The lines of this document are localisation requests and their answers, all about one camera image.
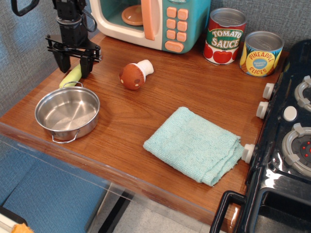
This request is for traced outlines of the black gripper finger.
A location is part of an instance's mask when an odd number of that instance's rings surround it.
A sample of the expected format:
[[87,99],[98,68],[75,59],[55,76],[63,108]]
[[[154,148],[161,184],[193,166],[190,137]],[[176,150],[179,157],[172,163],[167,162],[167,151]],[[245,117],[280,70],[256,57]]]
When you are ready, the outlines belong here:
[[67,73],[70,69],[70,57],[69,55],[59,52],[59,51],[53,51],[54,58],[58,64],[59,69],[63,73]]
[[80,58],[82,78],[87,78],[93,69],[94,59],[92,57],[82,56]]

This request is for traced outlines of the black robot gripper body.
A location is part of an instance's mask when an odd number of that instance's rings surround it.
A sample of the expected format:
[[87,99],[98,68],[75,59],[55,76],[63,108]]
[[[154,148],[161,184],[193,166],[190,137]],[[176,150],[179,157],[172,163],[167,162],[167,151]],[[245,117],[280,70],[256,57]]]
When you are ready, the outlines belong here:
[[96,62],[101,61],[101,48],[88,39],[88,33],[95,31],[87,26],[86,17],[77,19],[56,18],[60,27],[59,35],[47,35],[48,50],[63,52],[69,56],[92,57]]

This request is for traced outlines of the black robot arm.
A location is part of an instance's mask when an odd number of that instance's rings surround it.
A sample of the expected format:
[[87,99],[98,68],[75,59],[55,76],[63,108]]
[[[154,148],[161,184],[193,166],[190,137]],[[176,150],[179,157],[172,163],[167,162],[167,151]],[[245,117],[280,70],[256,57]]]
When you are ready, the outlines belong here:
[[86,78],[93,69],[93,63],[101,60],[101,47],[88,38],[94,29],[87,26],[87,17],[94,17],[85,10],[84,0],[54,0],[57,10],[56,21],[59,35],[47,35],[48,51],[52,52],[59,69],[66,73],[71,67],[70,57],[80,59],[82,78]]

